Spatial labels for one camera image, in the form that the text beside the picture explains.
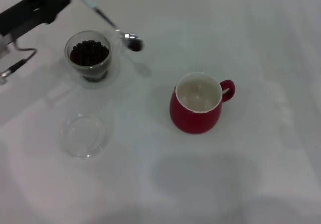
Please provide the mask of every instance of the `glass cup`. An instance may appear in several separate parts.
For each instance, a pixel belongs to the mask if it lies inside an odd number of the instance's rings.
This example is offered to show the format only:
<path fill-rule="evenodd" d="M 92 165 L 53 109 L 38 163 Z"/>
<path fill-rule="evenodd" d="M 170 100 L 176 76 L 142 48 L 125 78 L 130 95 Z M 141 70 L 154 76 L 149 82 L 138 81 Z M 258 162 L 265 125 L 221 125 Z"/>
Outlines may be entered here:
<path fill-rule="evenodd" d="M 73 61 L 70 60 L 70 53 L 73 50 L 73 47 L 76 46 L 78 43 L 82 43 L 83 41 L 94 40 L 96 42 L 101 42 L 103 46 L 106 46 L 109 50 L 109 54 L 105 60 L 102 62 L 92 65 L 92 66 L 80 66 Z M 69 39 L 65 46 L 65 58 L 67 64 L 72 67 L 72 69 L 80 75 L 84 81 L 80 81 L 80 84 L 83 87 L 93 87 L 99 86 L 105 80 L 108 68 L 111 64 L 112 59 L 112 47 L 111 43 L 107 40 L 107 38 L 96 31 L 83 31 L 79 32 L 73 37 Z"/>

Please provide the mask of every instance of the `white tabletop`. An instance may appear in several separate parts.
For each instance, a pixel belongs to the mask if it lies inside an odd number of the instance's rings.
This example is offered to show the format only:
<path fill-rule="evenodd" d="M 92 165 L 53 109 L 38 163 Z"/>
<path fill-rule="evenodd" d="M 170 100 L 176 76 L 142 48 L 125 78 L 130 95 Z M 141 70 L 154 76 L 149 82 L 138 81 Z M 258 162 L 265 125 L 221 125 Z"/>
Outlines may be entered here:
<path fill-rule="evenodd" d="M 0 88 L 1 224 L 321 222 L 321 0 L 95 1 L 146 49 L 86 90 L 64 73 L 63 48 L 108 27 L 79 0 L 19 39 L 39 52 Z M 236 85 L 201 135 L 168 113 L 191 71 Z M 107 122 L 97 158 L 61 150 L 71 113 Z"/>

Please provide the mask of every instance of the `spoon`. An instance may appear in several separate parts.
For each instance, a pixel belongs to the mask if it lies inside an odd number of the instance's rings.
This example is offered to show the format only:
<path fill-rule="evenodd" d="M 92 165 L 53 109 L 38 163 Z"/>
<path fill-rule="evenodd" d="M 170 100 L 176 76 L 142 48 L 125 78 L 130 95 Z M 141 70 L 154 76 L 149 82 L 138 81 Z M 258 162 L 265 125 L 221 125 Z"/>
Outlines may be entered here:
<path fill-rule="evenodd" d="M 97 4 L 95 4 L 91 0 L 82 0 L 82 1 L 89 8 L 91 8 L 97 14 L 99 14 L 105 21 L 107 21 L 109 25 L 111 25 L 115 29 L 115 31 L 120 33 L 121 40 L 128 49 L 134 52 L 139 52 L 144 48 L 144 41 L 138 35 L 122 32 L 119 29 L 119 27 L 111 19 L 109 19 L 100 8 L 98 8 Z"/>

